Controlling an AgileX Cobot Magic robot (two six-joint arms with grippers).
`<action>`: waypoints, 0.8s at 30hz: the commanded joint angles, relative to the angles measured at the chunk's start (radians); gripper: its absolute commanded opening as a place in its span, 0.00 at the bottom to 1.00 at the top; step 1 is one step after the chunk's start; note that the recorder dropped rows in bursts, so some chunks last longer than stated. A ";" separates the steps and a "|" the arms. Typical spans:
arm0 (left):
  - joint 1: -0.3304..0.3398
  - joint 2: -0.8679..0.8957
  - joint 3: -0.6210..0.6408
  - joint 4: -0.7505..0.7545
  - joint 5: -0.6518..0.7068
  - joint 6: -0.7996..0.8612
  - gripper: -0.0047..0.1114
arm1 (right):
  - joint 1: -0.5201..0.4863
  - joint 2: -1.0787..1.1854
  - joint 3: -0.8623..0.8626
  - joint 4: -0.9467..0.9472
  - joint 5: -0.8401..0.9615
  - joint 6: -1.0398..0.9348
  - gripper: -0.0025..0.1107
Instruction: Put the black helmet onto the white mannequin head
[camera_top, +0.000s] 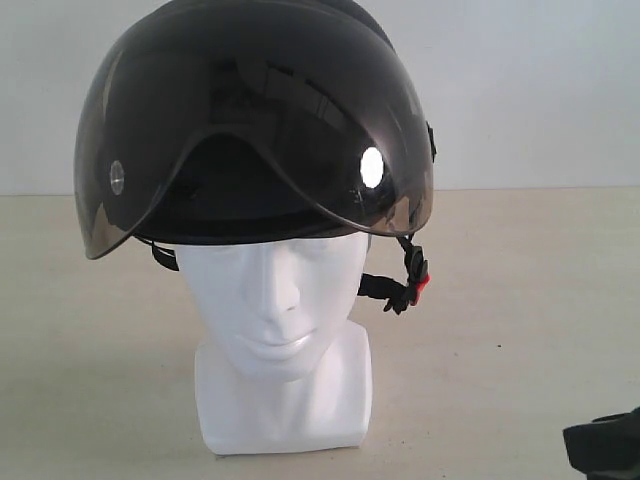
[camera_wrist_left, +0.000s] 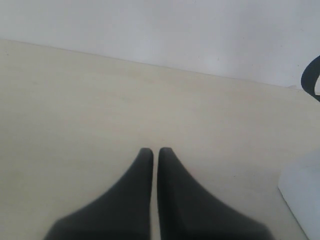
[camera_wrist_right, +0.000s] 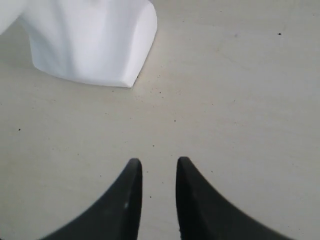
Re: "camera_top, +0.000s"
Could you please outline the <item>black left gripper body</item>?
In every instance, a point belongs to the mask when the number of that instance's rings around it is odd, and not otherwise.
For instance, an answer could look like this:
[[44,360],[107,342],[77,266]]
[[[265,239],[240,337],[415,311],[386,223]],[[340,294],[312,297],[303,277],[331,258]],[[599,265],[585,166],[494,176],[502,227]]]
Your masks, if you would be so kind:
[[639,478],[639,411],[599,417],[562,431],[568,462],[586,479]]

